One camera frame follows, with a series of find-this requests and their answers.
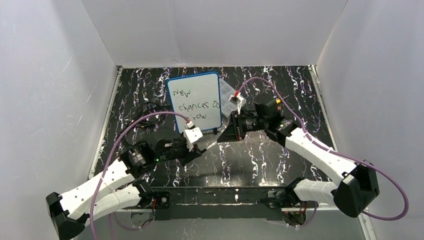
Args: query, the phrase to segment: electrical connector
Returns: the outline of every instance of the electrical connector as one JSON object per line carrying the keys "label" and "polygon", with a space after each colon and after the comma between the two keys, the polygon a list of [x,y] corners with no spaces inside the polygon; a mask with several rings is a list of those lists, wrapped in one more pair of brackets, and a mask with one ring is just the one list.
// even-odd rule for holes
{"label": "electrical connector", "polygon": [[234,96],[231,95],[229,97],[229,100],[231,102],[234,102],[234,104],[237,106],[237,112],[240,113],[240,110],[242,109],[242,106],[246,103],[246,99],[242,97],[241,94],[239,94],[238,91],[235,92]]}
{"label": "electrical connector", "polygon": [[185,122],[185,124],[187,125],[188,129],[194,129],[196,127],[191,120],[188,122]]}

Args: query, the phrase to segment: black marble-patterned surface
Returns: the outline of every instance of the black marble-patterned surface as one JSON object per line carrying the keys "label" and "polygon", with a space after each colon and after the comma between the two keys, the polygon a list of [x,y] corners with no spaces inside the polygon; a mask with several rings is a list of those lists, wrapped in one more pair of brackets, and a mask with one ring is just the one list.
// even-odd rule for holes
{"label": "black marble-patterned surface", "polygon": [[[233,88],[238,89],[250,77],[262,77],[275,84],[285,100],[306,122],[308,131],[328,146],[333,146],[316,91],[307,66],[255,66],[255,67],[167,67],[124,69],[116,91],[107,131],[95,173],[104,163],[117,134],[134,117],[138,106],[151,101],[169,105],[165,83],[169,78],[205,72],[217,72]],[[261,81],[252,81],[241,92],[250,109],[253,98],[260,93],[273,94]],[[224,117],[223,126],[227,125]],[[175,129],[173,116],[165,117],[159,126]],[[178,160],[160,162],[145,179],[152,187],[250,187],[282,186],[296,177],[329,181],[328,177],[297,153],[285,149],[266,137],[264,132],[249,132],[242,142],[218,143],[217,136],[207,134],[199,146],[210,149],[202,157],[185,167]],[[140,140],[143,131],[135,129],[128,140]]]}

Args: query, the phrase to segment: white wall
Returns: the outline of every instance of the white wall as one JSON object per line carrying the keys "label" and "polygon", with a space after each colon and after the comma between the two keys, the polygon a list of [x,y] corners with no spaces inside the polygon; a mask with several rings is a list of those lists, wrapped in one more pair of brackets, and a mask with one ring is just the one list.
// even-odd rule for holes
{"label": "white wall", "polygon": [[45,197],[87,179],[115,77],[80,1],[0,2],[0,239],[58,239]]}
{"label": "white wall", "polygon": [[124,67],[316,64],[347,0],[82,0]]}
{"label": "white wall", "polygon": [[[378,239],[423,239],[424,2],[350,0],[317,63],[339,150],[371,161],[404,187],[409,213],[373,220]],[[379,178],[372,213],[395,216],[401,195]]]}

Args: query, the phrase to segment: plastic container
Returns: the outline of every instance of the plastic container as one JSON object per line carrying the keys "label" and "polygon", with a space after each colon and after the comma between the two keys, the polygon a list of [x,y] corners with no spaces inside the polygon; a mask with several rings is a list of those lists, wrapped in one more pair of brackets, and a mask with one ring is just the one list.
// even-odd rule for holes
{"label": "plastic container", "polygon": [[[219,79],[219,93],[221,94],[221,112],[225,117],[229,117],[232,112],[237,110],[234,102],[230,101],[231,95],[236,94],[236,90],[230,86],[224,79]],[[242,101],[242,106],[246,104],[246,100]]]}

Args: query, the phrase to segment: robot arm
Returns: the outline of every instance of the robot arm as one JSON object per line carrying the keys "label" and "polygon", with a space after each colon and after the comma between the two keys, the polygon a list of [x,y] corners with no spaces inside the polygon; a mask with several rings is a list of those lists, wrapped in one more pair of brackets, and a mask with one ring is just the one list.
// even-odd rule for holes
{"label": "robot arm", "polygon": [[326,146],[314,137],[312,141],[308,140],[292,119],[281,114],[280,103],[280,100],[265,95],[256,96],[255,111],[241,109],[232,113],[228,127],[217,142],[241,141],[247,132],[264,130],[271,140],[295,151],[332,180],[322,182],[298,178],[287,186],[283,194],[279,194],[282,203],[328,203],[336,205],[352,218],[357,217],[380,193],[376,171],[314,145],[312,141]]}
{"label": "robot arm", "polygon": [[[179,135],[172,129],[163,127],[122,153],[107,168],[104,175],[103,183],[97,193],[97,206],[94,206],[94,219],[120,208],[137,205],[140,202],[140,193],[146,189],[136,190],[138,188],[136,183],[124,188],[127,191],[115,190],[153,171],[158,162],[179,159],[184,166],[200,157],[205,152],[197,146],[197,142],[203,136],[202,132],[194,125],[189,128]],[[85,228],[86,222],[89,222],[87,219],[90,217],[90,205],[101,176],[100,172],[70,191],[62,194],[52,192],[46,197],[48,213],[59,239],[71,239]]]}

